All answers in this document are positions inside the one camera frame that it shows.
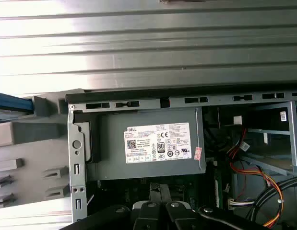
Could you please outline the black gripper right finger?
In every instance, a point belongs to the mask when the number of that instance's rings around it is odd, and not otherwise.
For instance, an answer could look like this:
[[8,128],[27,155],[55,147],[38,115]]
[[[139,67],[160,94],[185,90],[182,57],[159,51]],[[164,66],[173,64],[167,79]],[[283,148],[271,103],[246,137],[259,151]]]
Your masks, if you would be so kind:
[[267,227],[251,222],[217,207],[202,206],[197,211],[188,203],[173,201],[166,204],[169,218],[177,230],[266,230]]

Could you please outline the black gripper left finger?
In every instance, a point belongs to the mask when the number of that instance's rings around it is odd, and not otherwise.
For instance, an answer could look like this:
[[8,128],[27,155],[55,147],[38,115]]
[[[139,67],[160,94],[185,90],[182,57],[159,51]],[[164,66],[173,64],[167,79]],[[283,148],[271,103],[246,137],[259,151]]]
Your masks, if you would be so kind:
[[64,230],[159,230],[161,205],[151,201],[135,203],[133,209],[113,205],[76,221]]

